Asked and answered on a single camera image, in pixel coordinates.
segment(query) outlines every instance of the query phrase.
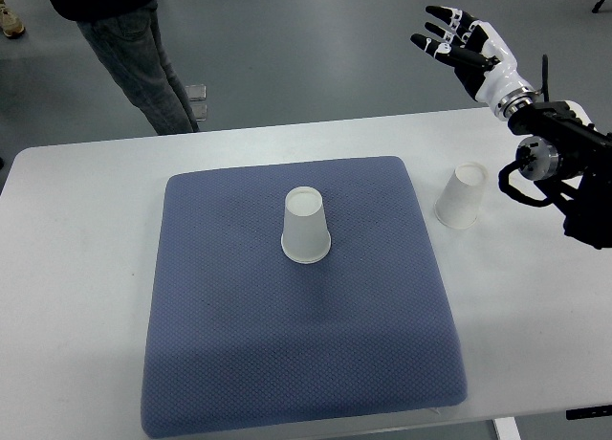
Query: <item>blue mat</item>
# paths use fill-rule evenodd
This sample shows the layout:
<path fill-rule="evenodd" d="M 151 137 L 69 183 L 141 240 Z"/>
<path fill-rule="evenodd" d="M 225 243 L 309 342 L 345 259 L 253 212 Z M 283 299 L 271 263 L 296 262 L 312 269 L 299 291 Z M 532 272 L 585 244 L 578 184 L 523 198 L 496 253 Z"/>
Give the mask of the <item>blue mat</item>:
<path fill-rule="evenodd" d="M 323 196 L 332 249 L 280 246 L 284 198 Z M 399 158 L 193 172 L 167 184 L 144 377 L 153 438 L 456 405 L 460 345 Z"/>

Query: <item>sneaker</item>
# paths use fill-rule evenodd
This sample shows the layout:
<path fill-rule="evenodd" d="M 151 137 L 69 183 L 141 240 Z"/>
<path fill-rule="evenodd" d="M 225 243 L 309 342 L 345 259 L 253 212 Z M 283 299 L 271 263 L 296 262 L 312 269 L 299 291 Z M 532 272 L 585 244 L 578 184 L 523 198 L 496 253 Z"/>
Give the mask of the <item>sneaker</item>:
<path fill-rule="evenodd" d="M 4 3 L 0 3 L 0 28 L 8 38 L 17 38 L 26 31 L 17 15 Z"/>

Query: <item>white paper cup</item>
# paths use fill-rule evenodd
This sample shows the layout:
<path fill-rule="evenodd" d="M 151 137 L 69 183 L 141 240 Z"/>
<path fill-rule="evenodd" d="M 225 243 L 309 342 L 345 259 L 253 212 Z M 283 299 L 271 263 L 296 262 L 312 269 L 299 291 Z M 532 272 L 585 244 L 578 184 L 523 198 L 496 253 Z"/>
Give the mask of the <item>white paper cup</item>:
<path fill-rule="evenodd" d="M 297 263 L 315 263 L 332 246 L 323 198 L 311 187 L 297 187 L 285 197 L 285 222 L 280 237 L 283 252 Z"/>
<path fill-rule="evenodd" d="M 463 230 L 476 221 L 489 174 L 479 163 L 455 167 L 442 195 L 434 205 L 436 217 L 447 227 Z"/>

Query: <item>gray jeans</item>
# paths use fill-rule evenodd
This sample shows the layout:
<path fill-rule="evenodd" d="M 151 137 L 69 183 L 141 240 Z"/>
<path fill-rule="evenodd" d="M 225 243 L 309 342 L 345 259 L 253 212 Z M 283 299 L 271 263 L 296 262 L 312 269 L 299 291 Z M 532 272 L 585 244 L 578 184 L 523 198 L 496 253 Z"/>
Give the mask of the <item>gray jeans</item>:
<path fill-rule="evenodd" d="M 185 87 L 162 46 L 157 1 L 128 14 L 77 22 L 99 61 L 158 135 L 198 132 Z"/>

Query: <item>black fingertip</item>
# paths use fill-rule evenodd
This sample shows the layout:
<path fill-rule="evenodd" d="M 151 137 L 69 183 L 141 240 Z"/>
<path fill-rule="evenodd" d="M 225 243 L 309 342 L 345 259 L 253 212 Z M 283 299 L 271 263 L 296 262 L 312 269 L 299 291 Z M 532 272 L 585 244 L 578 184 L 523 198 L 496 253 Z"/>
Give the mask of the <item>black fingertip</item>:
<path fill-rule="evenodd" d="M 420 33 L 414 33 L 411 37 L 410 37 L 410 41 L 412 43 L 414 43 L 415 45 L 417 45 L 419 48 L 421 48 L 422 50 L 425 49 L 426 47 L 426 43 L 427 43 L 427 38 L 423 35 L 421 35 Z"/>

